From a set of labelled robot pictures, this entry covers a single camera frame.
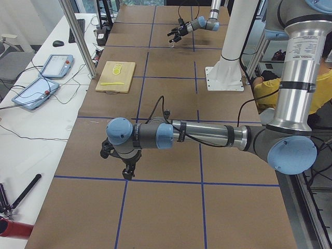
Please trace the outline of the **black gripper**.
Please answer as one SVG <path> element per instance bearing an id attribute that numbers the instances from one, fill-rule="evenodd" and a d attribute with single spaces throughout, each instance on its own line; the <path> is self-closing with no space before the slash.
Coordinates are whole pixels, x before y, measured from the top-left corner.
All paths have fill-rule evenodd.
<path id="1" fill-rule="evenodd" d="M 174 35 L 174 37 L 169 40 L 169 43 L 177 43 L 182 39 L 180 35 L 187 34 L 189 34 L 189 31 L 186 23 L 181 25 L 180 27 L 175 27 L 171 29 L 171 31 L 167 34 L 167 36 Z"/>
<path id="2" fill-rule="evenodd" d="M 132 142 L 124 142 L 120 145 L 114 145 L 105 139 L 102 142 L 100 156 L 108 158 L 109 156 L 120 158 L 126 165 L 122 171 L 124 179 L 132 179 L 135 177 L 134 171 L 136 162 L 141 157 L 141 150 L 133 147 Z"/>

